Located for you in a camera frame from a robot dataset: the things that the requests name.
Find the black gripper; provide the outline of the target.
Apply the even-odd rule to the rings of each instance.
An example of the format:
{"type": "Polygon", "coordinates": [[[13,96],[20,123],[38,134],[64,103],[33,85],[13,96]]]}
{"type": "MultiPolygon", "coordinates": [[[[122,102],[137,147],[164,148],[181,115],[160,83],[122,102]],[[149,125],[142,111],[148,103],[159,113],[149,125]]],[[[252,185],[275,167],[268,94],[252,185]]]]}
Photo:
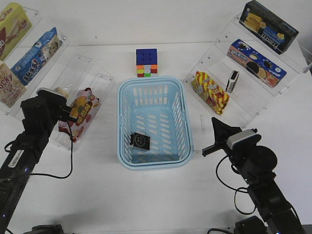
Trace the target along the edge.
{"type": "Polygon", "coordinates": [[[49,111],[49,116],[52,120],[53,126],[58,123],[58,121],[63,122],[77,122],[77,117],[71,116],[72,108],[67,106],[67,99],[61,95],[54,95],[50,93],[39,94],[38,97],[44,98],[47,103],[47,108],[49,111]]]}
{"type": "Polygon", "coordinates": [[[231,153],[237,153],[239,147],[247,149],[247,145],[256,145],[261,139],[256,128],[242,130],[240,127],[229,126],[215,117],[212,117],[212,125],[214,144],[202,149],[204,157],[219,150],[223,150],[229,156],[231,153]]]}

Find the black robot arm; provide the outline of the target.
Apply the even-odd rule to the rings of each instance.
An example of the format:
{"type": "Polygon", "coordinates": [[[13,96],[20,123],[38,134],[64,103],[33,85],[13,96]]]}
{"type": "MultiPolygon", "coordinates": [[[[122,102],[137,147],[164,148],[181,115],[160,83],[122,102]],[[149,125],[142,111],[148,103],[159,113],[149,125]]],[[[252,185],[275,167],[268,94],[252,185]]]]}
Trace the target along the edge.
{"type": "Polygon", "coordinates": [[[247,183],[250,196],[261,218],[254,218],[251,230],[261,230],[267,223],[273,234],[303,234],[305,230],[293,206],[283,196],[273,172],[277,166],[275,153],[258,142],[261,135],[256,129],[242,130],[231,127],[213,117],[214,144],[202,150],[203,156],[223,150],[232,170],[247,183]]]}
{"type": "Polygon", "coordinates": [[[5,233],[23,190],[58,121],[73,121],[64,95],[46,88],[21,102],[24,131],[11,142],[0,168],[0,232],[5,233]]]}

